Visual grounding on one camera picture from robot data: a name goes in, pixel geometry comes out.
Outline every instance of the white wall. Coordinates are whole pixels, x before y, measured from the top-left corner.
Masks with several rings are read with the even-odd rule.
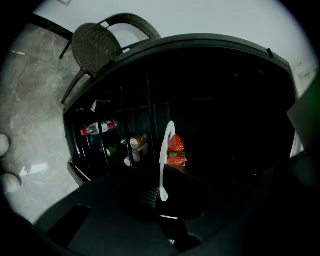
[[[276,0],[71,0],[68,6],[47,0],[34,13],[71,32],[84,23],[97,23],[117,13],[133,13],[150,22],[163,38],[213,33],[245,39],[271,48],[287,60],[296,72],[299,92],[308,86],[297,81],[300,69],[295,67],[318,67],[303,29]],[[121,46],[144,39],[127,25],[110,30]]]

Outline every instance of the jar lid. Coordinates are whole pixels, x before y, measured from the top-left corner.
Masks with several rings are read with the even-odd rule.
[[[137,149],[139,147],[139,142],[135,138],[130,139],[131,148]]]
[[[87,135],[87,130],[86,129],[81,129],[80,132],[81,132],[82,136],[86,136]]]
[[[127,157],[124,159],[124,164],[125,164],[126,166],[131,166],[129,156],[127,156]]]
[[[105,149],[106,153],[108,154],[108,157],[111,157],[109,149]]]

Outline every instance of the water bottle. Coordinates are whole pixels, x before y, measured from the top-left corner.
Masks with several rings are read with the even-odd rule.
[[[115,120],[105,121],[105,122],[101,122],[101,126],[102,126],[102,133],[106,133],[108,131],[112,131],[115,128],[117,128],[118,122]],[[81,129],[80,132],[82,136],[98,135],[99,134],[98,123],[97,122],[92,123],[87,128]]]

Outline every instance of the marble floor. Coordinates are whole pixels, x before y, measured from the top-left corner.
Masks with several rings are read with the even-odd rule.
[[[31,223],[78,187],[67,170],[70,155],[60,101],[80,68],[71,48],[59,59],[66,44],[66,39],[27,24],[0,75],[0,134],[10,140],[0,171],[20,177],[19,191],[6,196]]]

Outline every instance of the wicker chair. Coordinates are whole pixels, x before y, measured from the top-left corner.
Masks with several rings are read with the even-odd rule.
[[[104,22],[108,23],[108,27],[120,23],[130,24],[145,33],[149,39],[121,48],[115,36],[108,30],[108,27],[101,26],[101,24]],[[91,77],[96,77],[97,72],[103,66],[112,62],[116,57],[121,55],[123,50],[132,49],[160,38],[161,37],[159,33],[153,26],[151,26],[143,18],[131,13],[116,14],[104,19],[98,24],[86,23],[81,25],[74,32],[72,39],[68,42],[62,54],[60,55],[60,59],[62,59],[72,43],[72,52],[74,58],[81,68],[66,90],[61,103],[65,103],[66,98],[70,94],[71,90],[84,75],[88,74]]]

